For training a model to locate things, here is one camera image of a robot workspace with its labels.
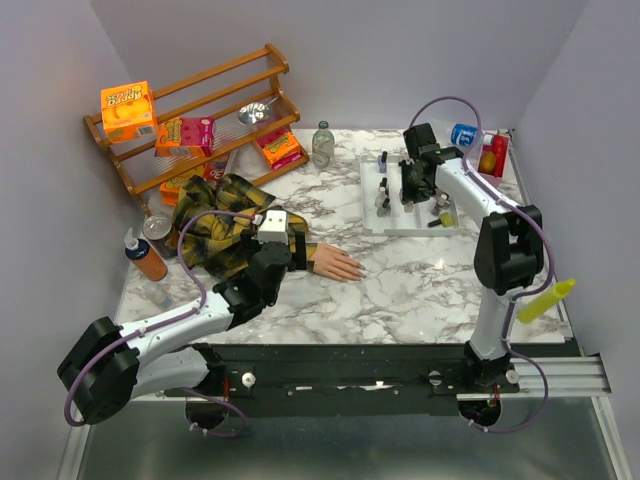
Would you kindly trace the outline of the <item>yellow plaid shirt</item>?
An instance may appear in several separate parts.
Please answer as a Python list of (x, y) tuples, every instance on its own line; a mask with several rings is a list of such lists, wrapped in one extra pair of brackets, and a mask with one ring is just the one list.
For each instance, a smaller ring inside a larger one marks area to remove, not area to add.
[(247, 266), (241, 234), (254, 225), (249, 215), (279, 210), (276, 198), (236, 174), (222, 177), (212, 186), (194, 175), (180, 190), (173, 213), (177, 231), (185, 227), (181, 252), (186, 265), (228, 278)]

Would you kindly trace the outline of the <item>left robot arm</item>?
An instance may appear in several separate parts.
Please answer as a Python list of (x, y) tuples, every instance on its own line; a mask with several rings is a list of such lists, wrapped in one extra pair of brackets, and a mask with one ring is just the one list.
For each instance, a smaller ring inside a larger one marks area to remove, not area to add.
[(248, 323), (275, 305), (286, 273), (307, 266), (306, 238), (260, 243), (249, 238), (246, 269), (170, 311), (121, 326), (93, 321), (57, 368), (67, 390), (64, 417), (73, 427), (95, 425), (131, 399), (166, 389), (214, 393), (222, 380), (198, 339)]

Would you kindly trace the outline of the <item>yellow object behind arm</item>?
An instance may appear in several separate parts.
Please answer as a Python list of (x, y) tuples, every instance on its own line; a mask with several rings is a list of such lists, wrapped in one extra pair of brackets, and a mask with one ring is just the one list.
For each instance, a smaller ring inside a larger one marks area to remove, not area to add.
[(555, 283), (518, 311), (518, 321), (522, 324), (532, 323), (548, 310), (562, 302), (572, 292), (575, 286), (575, 278), (569, 278), (565, 281)]

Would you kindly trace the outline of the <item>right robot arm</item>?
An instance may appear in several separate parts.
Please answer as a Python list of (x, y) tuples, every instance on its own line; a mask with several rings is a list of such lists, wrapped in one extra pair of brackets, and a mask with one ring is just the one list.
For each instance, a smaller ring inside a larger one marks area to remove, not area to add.
[(542, 215), (501, 194), (458, 148), (441, 147), (430, 124), (408, 128), (403, 138), (408, 158), (400, 162), (401, 201), (419, 203), (443, 193), (479, 227), (474, 271), (482, 285), (481, 306), (459, 371), (462, 384), (480, 392), (509, 368), (510, 303), (542, 270)]

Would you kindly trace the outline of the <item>mannequin hand with long nails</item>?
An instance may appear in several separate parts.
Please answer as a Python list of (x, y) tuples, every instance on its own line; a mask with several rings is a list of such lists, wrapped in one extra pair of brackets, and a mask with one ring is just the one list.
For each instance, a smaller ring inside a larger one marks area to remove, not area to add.
[(311, 255), (312, 272), (339, 282), (360, 281), (365, 277), (364, 266), (345, 251), (326, 243), (318, 244)]

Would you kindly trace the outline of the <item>white polish bottle white cap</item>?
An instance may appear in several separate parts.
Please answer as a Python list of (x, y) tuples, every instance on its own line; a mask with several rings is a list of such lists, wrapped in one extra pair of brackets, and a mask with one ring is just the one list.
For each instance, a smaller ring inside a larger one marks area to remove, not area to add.
[(384, 196), (384, 197), (388, 197), (389, 196), (388, 178), (387, 177), (383, 177), (382, 180), (380, 181), (379, 187), (378, 187), (378, 191), (379, 191), (379, 194)]

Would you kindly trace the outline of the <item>silver glitter bottle black cap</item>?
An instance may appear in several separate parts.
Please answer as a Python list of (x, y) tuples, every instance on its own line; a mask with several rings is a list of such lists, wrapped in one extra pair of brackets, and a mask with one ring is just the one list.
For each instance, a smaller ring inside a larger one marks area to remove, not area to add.
[(376, 207), (376, 215), (379, 218), (386, 217), (390, 215), (391, 212), (391, 204), (389, 196), (380, 192), (374, 201), (374, 206)]

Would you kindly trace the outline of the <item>purple polish bottle back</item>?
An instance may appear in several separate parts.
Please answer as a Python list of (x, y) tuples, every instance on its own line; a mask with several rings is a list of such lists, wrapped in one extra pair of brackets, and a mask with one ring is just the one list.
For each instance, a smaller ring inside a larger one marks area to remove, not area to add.
[(388, 160), (388, 152), (383, 151), (377, 159), (378, 170), (382, 174), (387, 172), (387, 160)]

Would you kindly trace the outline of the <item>yellow polish bottle black cap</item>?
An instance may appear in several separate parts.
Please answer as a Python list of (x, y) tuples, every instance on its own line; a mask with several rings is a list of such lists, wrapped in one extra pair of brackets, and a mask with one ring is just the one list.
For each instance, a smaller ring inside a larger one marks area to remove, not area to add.
[(455, 218), (448, 212), (441, 213), (436, 219), (428, 223), (429, 228), (451, 228), (456, 225)]

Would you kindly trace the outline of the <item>white plastic organizer tray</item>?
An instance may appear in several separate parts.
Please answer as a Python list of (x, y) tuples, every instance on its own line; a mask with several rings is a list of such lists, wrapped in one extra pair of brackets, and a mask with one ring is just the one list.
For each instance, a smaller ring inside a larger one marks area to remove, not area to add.
[[(443, 211), (450, 213), (456, 220), (456, 225), (451, 228), (428, 227), (428, 223), (437, 218), (431, 212), (437, 197), (431, 197), (422, 203), (402, 204), (400, 200), (401, 169), (399, 162), (403, 160), (403, 157), (398, 154), (388, 153), (387, 172), (382, 174), (379, 172), (377, 164), (377, 159), (380, 155), (364, 154), (359, 157), (362, 219), (364, 231), (367, 235), (443, 237), (453, 236), (461, 232), (458, 212), (452, 200), (450, 200), (450, 207)], [(391, 212), (389, 216), (379, 218), (376, 215), (374, 201), (379, 195), (378, 187), (383, 177), (388, 178)]]

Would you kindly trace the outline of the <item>plastic water bottle blue label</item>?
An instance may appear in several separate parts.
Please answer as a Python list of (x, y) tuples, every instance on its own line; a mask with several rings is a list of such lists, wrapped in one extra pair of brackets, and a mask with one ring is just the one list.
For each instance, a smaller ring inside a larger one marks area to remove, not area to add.
[(433, 120), (431, 126), (440, 144), (462, 148), (470, 147), (477, 138), (482, 146), (492, 146), (496, 136), (495, 133), (480, 131), (477, 127), (462, 123)]

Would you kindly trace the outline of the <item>yellow lemon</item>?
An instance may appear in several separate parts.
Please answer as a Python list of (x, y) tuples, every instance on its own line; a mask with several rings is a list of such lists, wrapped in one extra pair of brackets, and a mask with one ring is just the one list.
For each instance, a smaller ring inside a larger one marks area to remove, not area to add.
[(486, 151), (482, 154), (478, 171), (484, 174), (492, 175), (497, 164), (497, 157), (491, 151)]

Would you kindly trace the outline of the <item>red ketchup bottle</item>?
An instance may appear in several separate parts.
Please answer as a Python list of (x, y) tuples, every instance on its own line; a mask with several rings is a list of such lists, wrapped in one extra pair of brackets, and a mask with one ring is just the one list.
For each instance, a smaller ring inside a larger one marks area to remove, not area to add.
[(509, 140), (506, 136), (496, 134), (492, 142), (492, 153), (496, 157), (496, 163), (493, 169), (493, 175), (498, 178), (503, 177), (504, 166), (508, 151)]

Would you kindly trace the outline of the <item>glass bottle with cap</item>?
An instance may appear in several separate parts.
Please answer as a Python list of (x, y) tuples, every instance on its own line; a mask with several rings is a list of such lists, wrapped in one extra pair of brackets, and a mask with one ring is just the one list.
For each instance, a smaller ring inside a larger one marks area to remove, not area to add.
[(318, 169), (326, 169), (335, 156), (335, 138), (329, 129), (329, 123), (321, 120), (318, 130), (312, 137), (311, 161)]

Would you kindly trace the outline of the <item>red white package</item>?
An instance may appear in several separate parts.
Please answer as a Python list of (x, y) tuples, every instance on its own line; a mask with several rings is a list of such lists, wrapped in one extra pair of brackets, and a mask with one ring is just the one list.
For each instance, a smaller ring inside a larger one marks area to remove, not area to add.
[(209, 160), (203, 171), (203, 179), (210, 185), (217, 186), (227, 171), (229, 154), (225, 154)]

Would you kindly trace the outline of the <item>small clear bottle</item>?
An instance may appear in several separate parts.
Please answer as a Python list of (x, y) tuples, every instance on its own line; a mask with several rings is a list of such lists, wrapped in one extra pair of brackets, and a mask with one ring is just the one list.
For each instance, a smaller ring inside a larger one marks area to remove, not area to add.
[(173, 306), (173, 299), (159, 283), (146, 283), (143, 286), (146, 298), (159, 309), (166, 311)]

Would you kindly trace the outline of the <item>orange pink box lower shelf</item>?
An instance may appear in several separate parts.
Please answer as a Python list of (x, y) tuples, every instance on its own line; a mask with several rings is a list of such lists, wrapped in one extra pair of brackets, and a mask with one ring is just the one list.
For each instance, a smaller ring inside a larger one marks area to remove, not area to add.
[(281, 127), (254, 141), (268, 167), (277, 170), (302, 157), (301, 145), (288, 127)]

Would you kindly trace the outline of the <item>metal soda can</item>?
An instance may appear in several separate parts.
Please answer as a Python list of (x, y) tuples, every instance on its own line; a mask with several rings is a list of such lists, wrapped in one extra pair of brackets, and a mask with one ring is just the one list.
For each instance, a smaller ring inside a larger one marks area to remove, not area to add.
[(162, 258), (177, 256), (178, 233), (168, 215), (160, 213), (147, 217), (142, 233)]

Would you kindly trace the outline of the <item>orange box bottom shelf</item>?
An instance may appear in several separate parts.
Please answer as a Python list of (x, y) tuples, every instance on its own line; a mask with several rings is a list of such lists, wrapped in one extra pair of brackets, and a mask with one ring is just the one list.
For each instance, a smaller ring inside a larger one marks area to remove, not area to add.
[(159, 186), (160, 200), (163, 205), (175, 207), (179, 201), (180, 190), (190, 176), (176, 176)]

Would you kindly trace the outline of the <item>orange spray bottle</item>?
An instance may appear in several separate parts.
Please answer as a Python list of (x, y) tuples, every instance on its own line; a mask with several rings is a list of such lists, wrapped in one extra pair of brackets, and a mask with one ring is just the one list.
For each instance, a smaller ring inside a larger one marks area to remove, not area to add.
[(124, 237), (125, 256), (150, 281), (158, 282), (168, 273), (164, 260), (145, 239), (135, 237), (129, 228)]

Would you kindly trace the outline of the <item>wooden shelf rack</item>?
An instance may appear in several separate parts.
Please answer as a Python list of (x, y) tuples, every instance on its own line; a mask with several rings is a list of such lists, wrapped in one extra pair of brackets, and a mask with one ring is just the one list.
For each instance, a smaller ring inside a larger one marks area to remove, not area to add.
[(146, 81), (102, 90), (98, 113), (84, 122), (146, 214), (161, 205), (170, 181), (200, 173), (217, 181), (249, 147), (259, 152), (256, 186), (304, 164), (294, 140), (297, 107), (280, 78), (289, 62), (272, 44), (169, 86)]

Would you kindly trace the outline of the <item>metal spoon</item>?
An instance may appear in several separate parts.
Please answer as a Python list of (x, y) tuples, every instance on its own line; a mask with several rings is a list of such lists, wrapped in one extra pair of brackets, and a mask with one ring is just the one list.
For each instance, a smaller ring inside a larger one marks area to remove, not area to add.
[(272, 105), (279, 100), (278, 96), (268, 101), (254, 101), (241, 107), (237, 119), (242, 125), (253, 126), (268, 120), (272, 115)]

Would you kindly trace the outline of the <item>pink orange sponge box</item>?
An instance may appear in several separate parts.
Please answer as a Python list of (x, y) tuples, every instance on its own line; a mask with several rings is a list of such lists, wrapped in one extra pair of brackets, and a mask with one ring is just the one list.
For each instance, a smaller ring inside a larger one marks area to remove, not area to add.
[(159, 125), (157, 157), (210, 157), (214, 145), (213, 117), (174, 117)]

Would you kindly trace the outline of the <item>orange scrub box large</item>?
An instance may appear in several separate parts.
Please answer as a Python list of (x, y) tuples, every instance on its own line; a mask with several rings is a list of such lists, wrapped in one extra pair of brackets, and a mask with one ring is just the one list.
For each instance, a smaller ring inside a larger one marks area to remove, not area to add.
[(100, 101), (103, 130), (112, 144), (157, 134), (156, 109), (148, 81), (105, 88)]

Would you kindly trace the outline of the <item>black mounting rail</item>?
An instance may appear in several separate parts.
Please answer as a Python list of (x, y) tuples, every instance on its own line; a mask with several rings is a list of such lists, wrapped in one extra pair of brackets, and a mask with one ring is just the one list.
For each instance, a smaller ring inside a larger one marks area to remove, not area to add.
[(479, 361), (462, 345), (194, 344), (148, 366), (133, 353), (107, 375), (92, 424), (156, 392), (228, 398), (251, 418), (468, 414), (493, 421), (497, 398), (524, 390), (525, 361)]

